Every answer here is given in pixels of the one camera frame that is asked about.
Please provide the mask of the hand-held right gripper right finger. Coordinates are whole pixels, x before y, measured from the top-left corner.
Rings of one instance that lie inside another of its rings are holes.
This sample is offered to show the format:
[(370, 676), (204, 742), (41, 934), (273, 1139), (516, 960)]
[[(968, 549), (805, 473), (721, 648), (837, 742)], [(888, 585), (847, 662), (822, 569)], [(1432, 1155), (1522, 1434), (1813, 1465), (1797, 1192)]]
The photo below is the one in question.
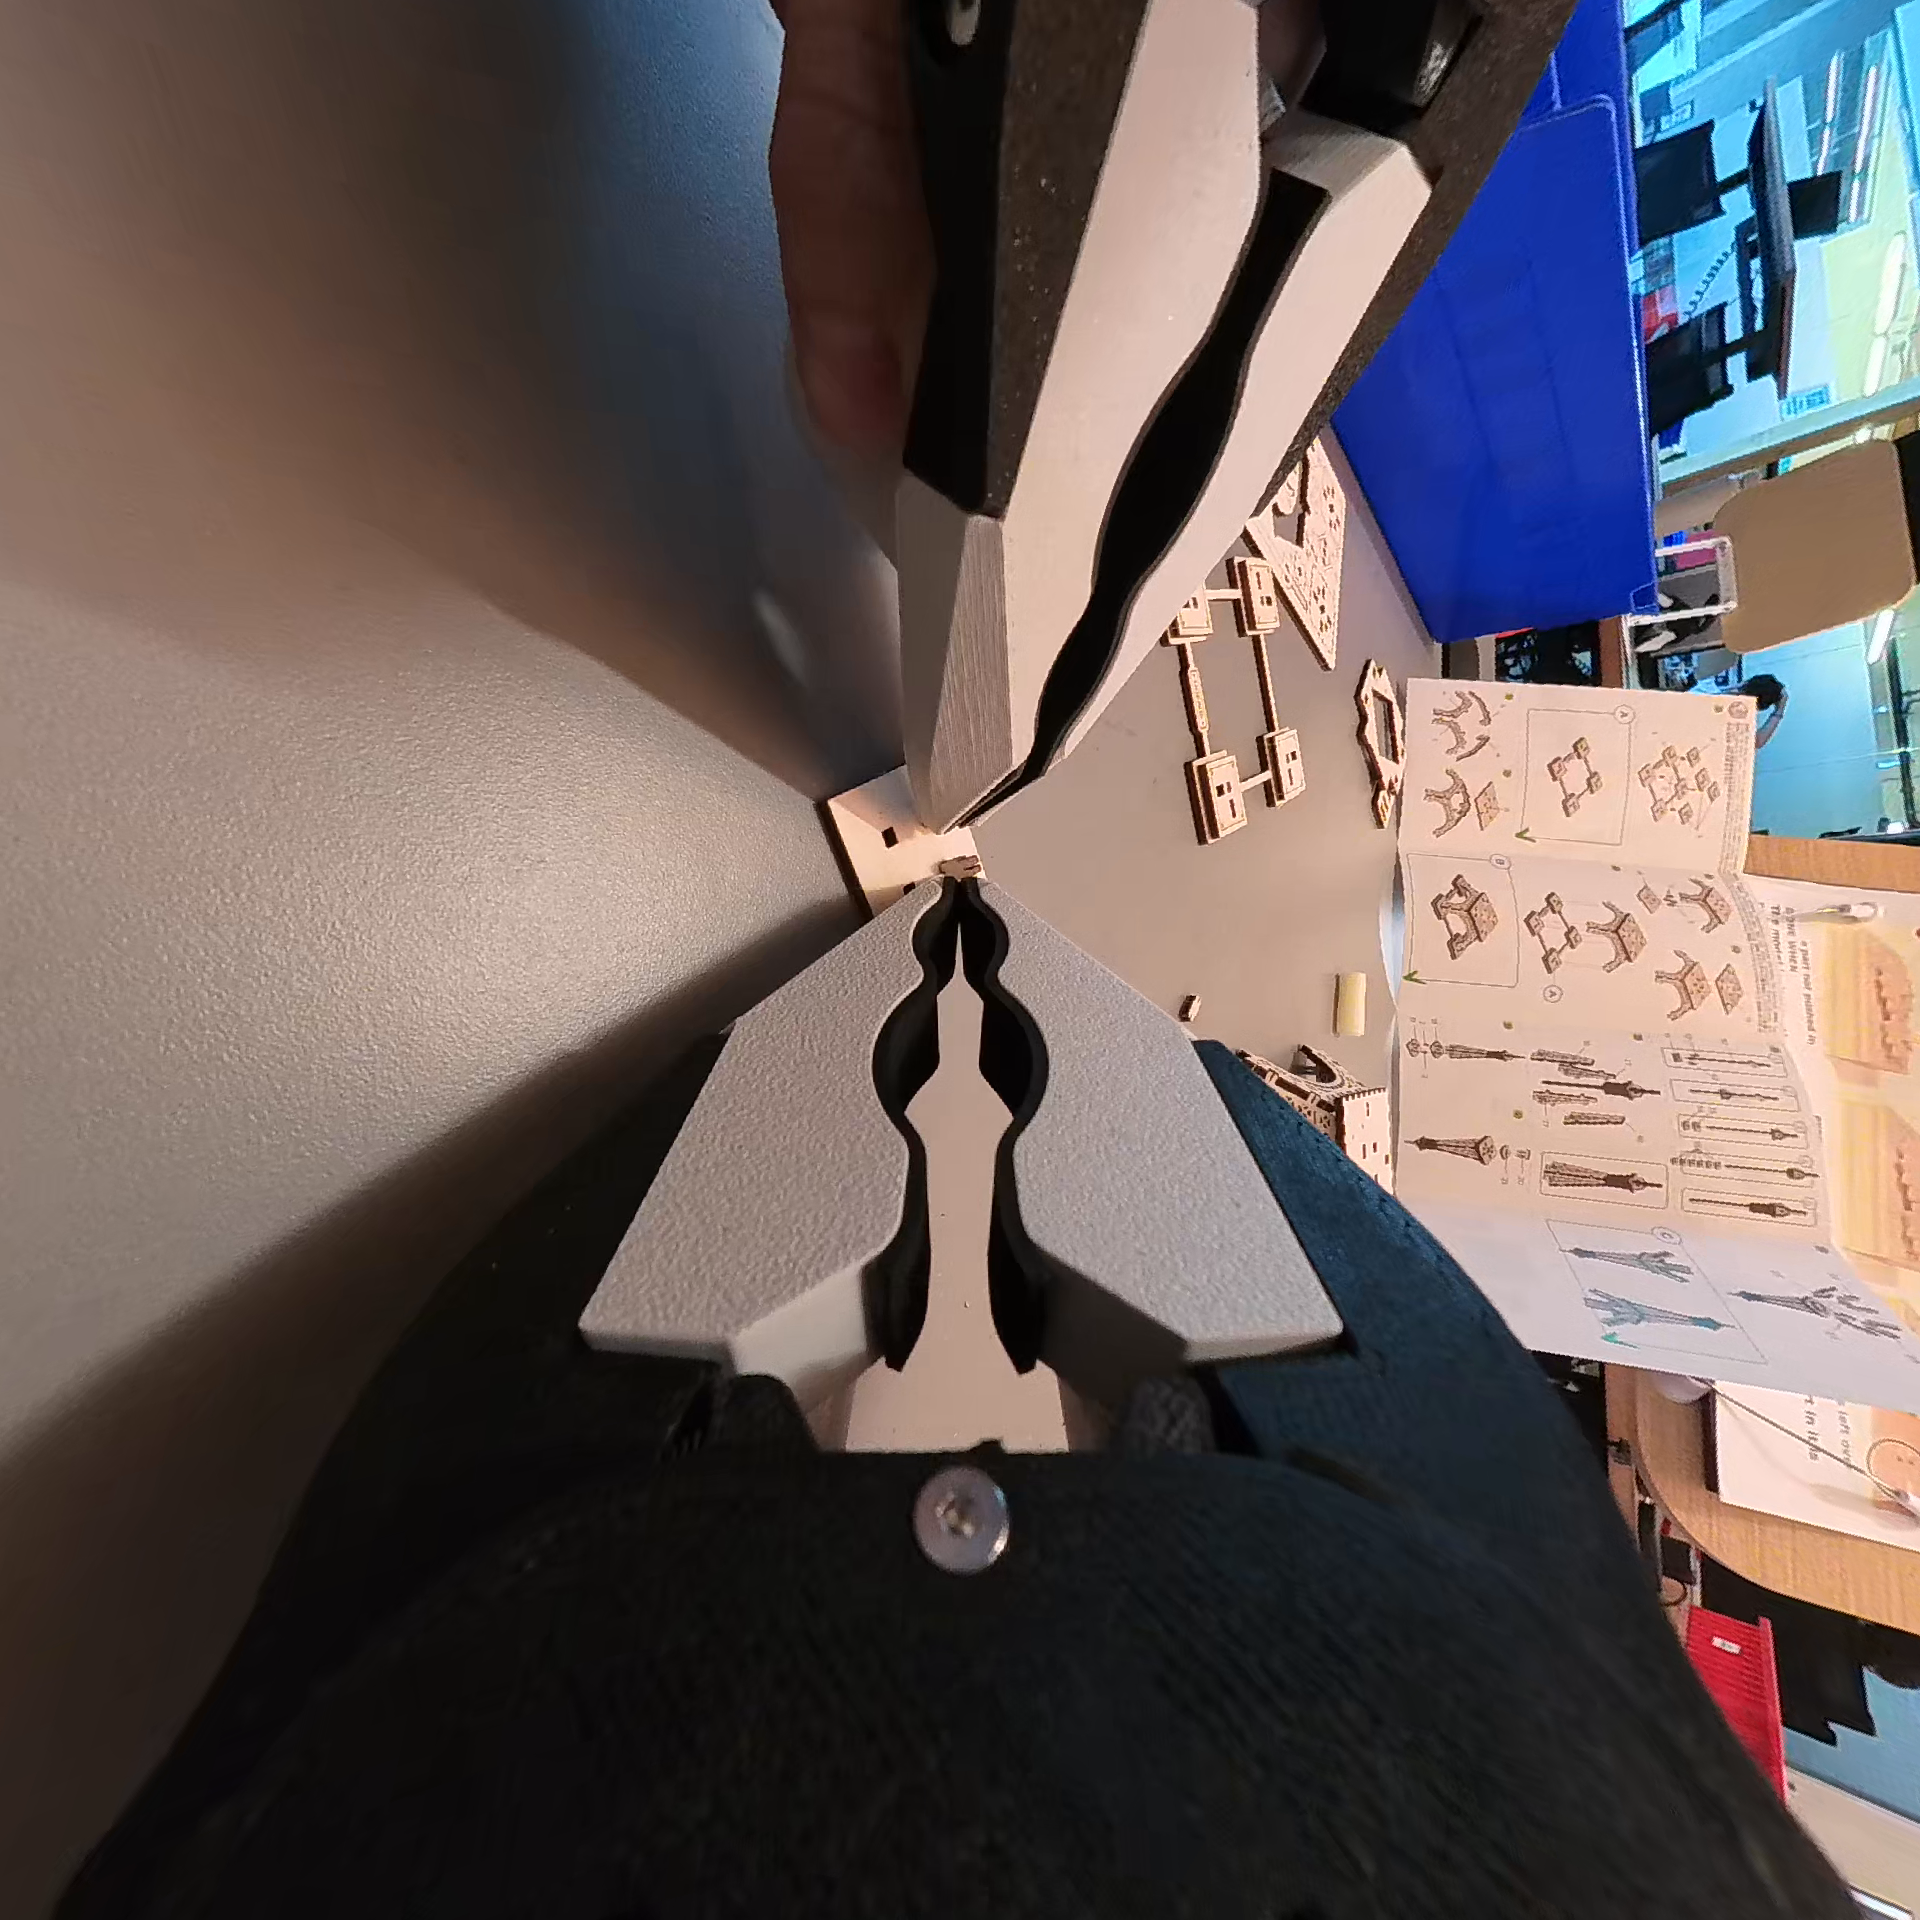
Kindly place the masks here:
[(1173, 1016), (990, 881), (965, 884), (978, 1073), (1005, 1109), (986, 1280), (1018, 1373), (1141, 1382), (1330, 1354), (1342, 1317)]

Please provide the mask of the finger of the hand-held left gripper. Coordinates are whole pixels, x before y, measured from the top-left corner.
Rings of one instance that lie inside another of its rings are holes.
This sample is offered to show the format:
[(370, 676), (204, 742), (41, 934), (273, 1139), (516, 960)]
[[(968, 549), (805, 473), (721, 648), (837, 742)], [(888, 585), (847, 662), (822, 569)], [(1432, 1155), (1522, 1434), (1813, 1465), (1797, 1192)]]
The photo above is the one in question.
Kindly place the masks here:
[(1084, 604), (1047, 660), (1032, 742), (973, 780), (968, 824), (1084, 740), (1268, 500), (1429, 194), (1397, 140), (1311, 115), (1279, 132), (1215, 313), (1120, 464)]
[(1199, 268), (1224, 264), (1224, 222), (1162, 244), (1173, 194), (1145, 190), (1152, 250), (1120, 276), (1122, 190), (1145, 185), (1145, 137), (1122, 123), (1120, 178), (1095, 196), (1095, 228), (1072, 281), (1013, 500), (959, 513), (912, 470), (896, 485), (904, 770), (930, 828), (968, 816), (973, 780), (1005, 773), (1034, 736), (1040, 683), (1089, 582), (1096, 523), (1145, 398), (1166, 371), (1177, 320), (1198, 309)]

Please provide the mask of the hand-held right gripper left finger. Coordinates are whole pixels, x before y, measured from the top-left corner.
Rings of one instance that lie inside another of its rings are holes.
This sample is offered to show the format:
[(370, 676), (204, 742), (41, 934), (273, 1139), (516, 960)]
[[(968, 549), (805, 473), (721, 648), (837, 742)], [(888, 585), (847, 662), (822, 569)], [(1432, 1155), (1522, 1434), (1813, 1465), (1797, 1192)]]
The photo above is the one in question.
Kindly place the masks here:
[(581, 1317), (598, 1354), (778, 1381), (816, 1408), (927, 1317), (927, 1153), (956, 881), (910, 886), (736, 1020)]

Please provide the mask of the small square wooden plate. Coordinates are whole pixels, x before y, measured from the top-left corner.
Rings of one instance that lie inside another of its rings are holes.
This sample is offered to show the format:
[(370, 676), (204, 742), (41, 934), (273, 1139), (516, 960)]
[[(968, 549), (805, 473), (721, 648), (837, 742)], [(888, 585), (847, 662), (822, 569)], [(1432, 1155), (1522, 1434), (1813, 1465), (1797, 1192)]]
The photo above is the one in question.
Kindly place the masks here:
[(925, 828), (904, 766), (853, 787), (825, 805), (825, 820), (850, 884), (873, 916), (925, 881), (937, 862), (975, 852), (968, 828)]

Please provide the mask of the person's left hand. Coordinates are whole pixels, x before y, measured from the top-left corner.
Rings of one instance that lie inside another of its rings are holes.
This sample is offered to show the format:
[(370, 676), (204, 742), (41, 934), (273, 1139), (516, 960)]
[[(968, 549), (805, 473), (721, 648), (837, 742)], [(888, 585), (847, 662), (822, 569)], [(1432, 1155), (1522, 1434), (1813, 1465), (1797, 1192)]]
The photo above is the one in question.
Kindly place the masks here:
[(822, 442), (888, 464), (933, 281), (904, 20), (894, 3), (776, 3), (770, 188), (788, 338)]

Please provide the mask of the blue storage crate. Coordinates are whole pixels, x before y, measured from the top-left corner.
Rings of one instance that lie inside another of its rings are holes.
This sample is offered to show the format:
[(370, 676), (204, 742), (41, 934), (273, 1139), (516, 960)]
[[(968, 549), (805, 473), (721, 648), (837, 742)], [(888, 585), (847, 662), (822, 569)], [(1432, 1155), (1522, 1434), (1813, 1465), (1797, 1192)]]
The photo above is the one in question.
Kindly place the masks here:
[(1653, 604), (1633, 161), (1622, 8), (1577, 5), (1471, 211), (1334, 410), (1432, 640)]

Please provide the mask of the wooden tower base model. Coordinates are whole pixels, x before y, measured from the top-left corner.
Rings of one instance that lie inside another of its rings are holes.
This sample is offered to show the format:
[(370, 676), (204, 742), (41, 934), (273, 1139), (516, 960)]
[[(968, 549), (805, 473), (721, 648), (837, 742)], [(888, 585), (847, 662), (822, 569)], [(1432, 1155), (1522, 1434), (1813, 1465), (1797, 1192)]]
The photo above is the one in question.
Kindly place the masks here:
[(1385, 1194), (1397, 1192), (1393, 1115), (1388, 1089), (1364, 1084), (1305, 1042), (1290, 1052), (1289, 1062), (1273, 1062), (1245, 1048), (1238, 1048), (1233, 1058)]

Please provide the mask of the wooden arch cutout sheet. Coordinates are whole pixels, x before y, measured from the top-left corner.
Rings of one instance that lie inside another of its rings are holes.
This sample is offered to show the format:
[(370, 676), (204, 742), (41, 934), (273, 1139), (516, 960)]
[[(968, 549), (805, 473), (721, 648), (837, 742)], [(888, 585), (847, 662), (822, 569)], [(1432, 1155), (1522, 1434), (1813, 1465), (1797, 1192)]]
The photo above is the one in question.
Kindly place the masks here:
[(1326, 673), (1337, 666), (1346, 532), (1349, 496), (1328, 434), (1308, 444), (1241, 531), (1250, 556), (1276, 574), (1281, 610)]

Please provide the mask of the paper instruction sheet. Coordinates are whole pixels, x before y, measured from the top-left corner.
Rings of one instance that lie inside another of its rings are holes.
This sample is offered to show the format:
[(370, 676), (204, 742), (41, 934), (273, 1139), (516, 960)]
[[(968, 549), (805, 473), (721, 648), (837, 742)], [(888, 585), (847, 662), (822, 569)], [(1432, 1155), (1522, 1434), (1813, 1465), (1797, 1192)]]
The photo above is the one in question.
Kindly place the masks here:
[(1914, 896), (1749, 878), (1749, 700), (1404, 713), (1406, 1209), (1533, 1350), (1914, 1412)]

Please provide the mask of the beige chair back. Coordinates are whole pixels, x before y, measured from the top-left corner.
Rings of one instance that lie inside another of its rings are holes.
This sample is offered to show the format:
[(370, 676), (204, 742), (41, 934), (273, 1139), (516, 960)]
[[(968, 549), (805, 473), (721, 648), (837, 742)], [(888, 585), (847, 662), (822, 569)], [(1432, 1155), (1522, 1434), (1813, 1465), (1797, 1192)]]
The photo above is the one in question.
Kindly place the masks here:
[(1918, 580), (1918, 437), (1865, 442), (1732, 494), (1718, 645), (1756, 657), (1896, 609)]

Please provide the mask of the white paper sheet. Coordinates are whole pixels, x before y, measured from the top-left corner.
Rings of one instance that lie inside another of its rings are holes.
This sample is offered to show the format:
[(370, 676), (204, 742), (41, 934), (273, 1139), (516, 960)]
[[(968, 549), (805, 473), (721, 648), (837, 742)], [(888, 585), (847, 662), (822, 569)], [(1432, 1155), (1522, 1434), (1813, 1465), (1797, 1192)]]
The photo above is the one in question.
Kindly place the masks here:
[(1749, 1513), (1918, 1553), (1918, 1417), (1721, 1382), (1710, 1490)]

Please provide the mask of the red box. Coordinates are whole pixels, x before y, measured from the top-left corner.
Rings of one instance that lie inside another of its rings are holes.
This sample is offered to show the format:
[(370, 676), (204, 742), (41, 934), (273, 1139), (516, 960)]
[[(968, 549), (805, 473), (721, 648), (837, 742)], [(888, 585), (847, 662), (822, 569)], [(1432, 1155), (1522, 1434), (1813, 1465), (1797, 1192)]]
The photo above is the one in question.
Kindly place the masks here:
[(1705, 1605), (1686, 1609), (1686, 1657), (1745, 1755), (1789, 1802), (1784, 1714), (1768, 1620), (1738, 1620)]

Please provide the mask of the wooden four-square frame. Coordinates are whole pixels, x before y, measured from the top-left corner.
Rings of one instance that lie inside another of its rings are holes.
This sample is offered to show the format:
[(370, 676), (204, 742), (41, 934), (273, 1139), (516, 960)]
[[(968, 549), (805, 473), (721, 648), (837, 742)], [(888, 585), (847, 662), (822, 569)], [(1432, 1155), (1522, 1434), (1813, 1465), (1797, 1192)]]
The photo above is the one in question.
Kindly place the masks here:
[[(1190, 828), (1202, 849), (1210, 849), (1245, 828), (1247, 797), (1256, 795), (1270, 810), (1279, 810), (1305, 792), (1301, 740), (1293, 726), (1279, 724), (1268, 654), (1268, 642), (1279, 633), (1285, 619), (1277, 574), (1263, 561), (1247, 556), (1228, 558), (1224, 569), (1228, 582), (1202, 588), (1185, 600), (1160, 637), (1160, 645), (1174, 654), (1180, 670), (1184, 720), (1190, 738), (1184, 784)], [(1254, 658), (1263, 726), (1254, 740), (1256, 768), (1253, 774), (1241, 773), (1233, 753), (1218, 753), (1210, 742), (1205, 676), (1196, 649), (1215, 636), (1218, 613), (1232, 619), (1233, 633), (1250, 645)]]

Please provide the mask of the small wooden frame piece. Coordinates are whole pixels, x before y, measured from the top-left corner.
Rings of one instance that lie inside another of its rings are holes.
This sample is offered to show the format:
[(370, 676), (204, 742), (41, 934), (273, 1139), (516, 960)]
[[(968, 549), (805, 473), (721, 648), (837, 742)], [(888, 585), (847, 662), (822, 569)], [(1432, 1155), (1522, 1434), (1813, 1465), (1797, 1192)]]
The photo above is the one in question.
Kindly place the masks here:
[(1406, 780), (1406, 720), (1397, 683), (1380, 660), (1367, 658), (1356, 683), (1356, 738), (1370, 792), (1370, 810), (1377, 830), (1397, 820)]

